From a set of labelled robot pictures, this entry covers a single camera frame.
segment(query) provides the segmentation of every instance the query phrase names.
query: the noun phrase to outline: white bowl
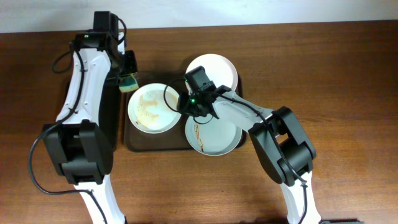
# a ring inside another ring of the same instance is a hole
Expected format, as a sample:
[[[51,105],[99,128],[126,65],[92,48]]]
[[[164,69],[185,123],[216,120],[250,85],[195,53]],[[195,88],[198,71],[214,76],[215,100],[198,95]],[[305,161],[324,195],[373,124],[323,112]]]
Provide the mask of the white bowl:
[[[211,119],[211,115],[195,119],[199,123],[205,123]],[[242,129],[221,119],[213,118],[209,123],[198,124],[189,117],[185,125],[185,135],[196,151],[207,156],[221,156],[231,152],[239,144]]]
[[[235,91],[238,86],[238,73],[235,66],[225,57],[217,54],[205,54],[195,58],[188,66],[186,73],[203,66],[210,81],[213,81],[216,87],[221,85],[230,87]]]
[[[151,83],[140,87],[130,98],[127,113],[131,123],[139,130],[157,134],[172,128],[179,121],[181,114],[170,110],[163,99],[166,85]],[[167,103],[176,109],[178,93],[167,87]]]

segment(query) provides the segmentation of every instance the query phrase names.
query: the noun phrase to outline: dirty plate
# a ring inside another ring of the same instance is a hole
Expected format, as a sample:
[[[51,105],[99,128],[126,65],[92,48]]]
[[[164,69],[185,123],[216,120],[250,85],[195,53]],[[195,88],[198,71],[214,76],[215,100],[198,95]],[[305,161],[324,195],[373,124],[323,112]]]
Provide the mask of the dirty plate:
[[[170,110],[164,102],[163,92],[166,85],[151,83],[140,87],[130,98],[127,107],[131,123],[139,130],[157,134],[172,128],[181,114]],[[178,93],[171,87],[166,91],[167,103],[177,107]]]
[[[195,119],[199,123],[205,123],[211,119],[211,115]],[[207,124],[198,124],[189,117],[185,125],[185,135],[196,151],[207,156],[221,156],[231,152],[238,145],[242,129],[216,118]]]

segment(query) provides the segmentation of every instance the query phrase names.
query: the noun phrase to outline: sponge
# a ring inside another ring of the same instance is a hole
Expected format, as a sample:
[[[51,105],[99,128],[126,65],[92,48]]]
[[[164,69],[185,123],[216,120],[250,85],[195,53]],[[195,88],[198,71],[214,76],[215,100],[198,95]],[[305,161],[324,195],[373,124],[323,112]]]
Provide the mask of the sponge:
[[[139,88],[138,82],[136,78],[134,78],[136,74],[137,73],[131,73],[130,75],[127,75],[120,79],[119,89],[122,93],[134,91]]]

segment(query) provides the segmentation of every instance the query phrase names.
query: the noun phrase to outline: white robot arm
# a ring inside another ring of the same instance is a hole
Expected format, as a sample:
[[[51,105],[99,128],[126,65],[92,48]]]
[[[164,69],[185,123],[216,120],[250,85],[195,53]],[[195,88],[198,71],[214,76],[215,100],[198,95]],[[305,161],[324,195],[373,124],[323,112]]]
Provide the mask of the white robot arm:
[[[262,167],[280,184],[289,223],[319,223],[321,216],[311,188],[312,160],[316,153],[293,112],[286,107],[277,111],[261,108],[242,99],[230,88],[216,88],[203,67],[188,72],[185,80],[192,94],[180,95],[179,112],[191,116],[212,114],[248,132]],[[282,144],[275,140],[280,134],[288,135]]]
[[[124,50],[125,33],[119,33],[119,21],[110,12],[95,12],[93,29],[77,34],[71,42],[73,75],[65,103],[57,123],[45,125],[38,138],[44,140],[57,173],[76,190],[44,190],[31,171],[33,150],[29,157],[36,187],[50,195],[80,193],[94,224],[127,223],[109,174],[119,123],[119,82],[137,72],[137,66],[134,52]]]

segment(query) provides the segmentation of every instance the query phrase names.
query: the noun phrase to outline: white wall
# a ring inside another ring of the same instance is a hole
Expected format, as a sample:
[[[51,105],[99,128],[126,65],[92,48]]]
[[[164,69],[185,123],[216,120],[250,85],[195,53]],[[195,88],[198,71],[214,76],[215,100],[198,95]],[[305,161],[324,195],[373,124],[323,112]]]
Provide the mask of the white wall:
[[[398,0],[0,0],[0,32],[89,29],[94,11],[128,28],[398,19]]]

